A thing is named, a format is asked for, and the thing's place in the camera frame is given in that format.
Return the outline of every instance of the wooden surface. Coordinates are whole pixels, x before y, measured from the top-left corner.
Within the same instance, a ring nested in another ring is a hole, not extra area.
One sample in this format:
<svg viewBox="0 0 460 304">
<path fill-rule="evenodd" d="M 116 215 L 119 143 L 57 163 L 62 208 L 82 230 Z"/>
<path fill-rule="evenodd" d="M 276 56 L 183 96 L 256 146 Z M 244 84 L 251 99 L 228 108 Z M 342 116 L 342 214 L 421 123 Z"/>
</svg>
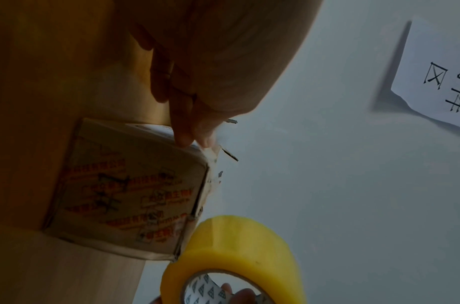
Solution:
<svg viewBox="0 0 460 304">
<path fill-rule="evenodd" d="M 0 1 L 0 223 L 40 229 L 82 117 L 168 124 L 111 0 Z"/>
<path fill-rule="evenodd" d="M 0 303 L 132 302 L 143 261 L 35 230 L 80 118 L 168 123 L 150 60 L 111 0 L 0 1 Z"/>
</svg>

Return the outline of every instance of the cardboard box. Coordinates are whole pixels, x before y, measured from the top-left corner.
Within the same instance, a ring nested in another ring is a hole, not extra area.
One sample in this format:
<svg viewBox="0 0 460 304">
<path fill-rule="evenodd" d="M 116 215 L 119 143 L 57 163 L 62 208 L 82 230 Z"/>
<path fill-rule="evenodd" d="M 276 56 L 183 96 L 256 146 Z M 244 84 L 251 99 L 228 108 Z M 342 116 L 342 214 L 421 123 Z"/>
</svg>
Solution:
<svg viewBox="0 0 460 304">
<path fill-rule="evenodd" d="M 120 255 L 175 260 L 215 183 L 217 154 L 176 147 L 169 127 L 84 119 L 44 232 Z"/>
</svg>

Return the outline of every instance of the white paper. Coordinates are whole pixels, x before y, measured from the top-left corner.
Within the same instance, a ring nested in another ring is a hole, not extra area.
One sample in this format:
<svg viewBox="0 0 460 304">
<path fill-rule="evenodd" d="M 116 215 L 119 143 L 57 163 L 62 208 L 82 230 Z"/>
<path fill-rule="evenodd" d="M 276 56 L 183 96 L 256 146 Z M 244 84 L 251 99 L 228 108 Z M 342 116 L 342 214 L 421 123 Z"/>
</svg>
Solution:
<svg viewBox="0 0 460 304">
<path fill-rule="evenodd" d="M 460 126 L 460 42 L 414 18 L 391 90 L 413 110 Z"/>
</svg>

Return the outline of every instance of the gray surface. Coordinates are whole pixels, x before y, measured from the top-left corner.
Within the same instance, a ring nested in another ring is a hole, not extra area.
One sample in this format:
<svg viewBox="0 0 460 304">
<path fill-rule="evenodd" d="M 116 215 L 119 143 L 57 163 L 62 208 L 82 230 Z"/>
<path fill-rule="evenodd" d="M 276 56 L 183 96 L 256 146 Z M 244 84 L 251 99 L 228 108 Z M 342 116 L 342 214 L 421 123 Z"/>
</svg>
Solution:
<svg viewBox="0 0 460 304">
<path fill-rule="evenodd" d="M 413 15 L 460 39 L 460 0 L 326 0 L 261 106 L 226 130 L 240 162 L 223 162 L 223 201 L 204 215 L 275 230 L 313 304 L 460 304 L 460 129 L 389 91 Z M 135 304 L 158 293 L 153 267 Z"/>
</svg>

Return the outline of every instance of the tape roll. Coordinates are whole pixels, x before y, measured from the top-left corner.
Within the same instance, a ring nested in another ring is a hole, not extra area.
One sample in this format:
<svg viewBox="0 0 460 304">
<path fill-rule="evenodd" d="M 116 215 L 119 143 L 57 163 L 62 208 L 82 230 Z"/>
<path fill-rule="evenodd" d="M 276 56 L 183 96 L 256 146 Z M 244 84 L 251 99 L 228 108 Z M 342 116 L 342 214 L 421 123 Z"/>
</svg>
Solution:
<svg viewBox="0 0 460 304">
<path fill-rule="evenodd" d="M 164 304 L 226 304 L 231 294 L 208 273 L 240 277 L 258 290 L 258 304 L 306 303 L 299 267 L 285 241 L 248 218 L 217 216 L 201 223 L 177 262 L 163 274 Z"/>
</svg>

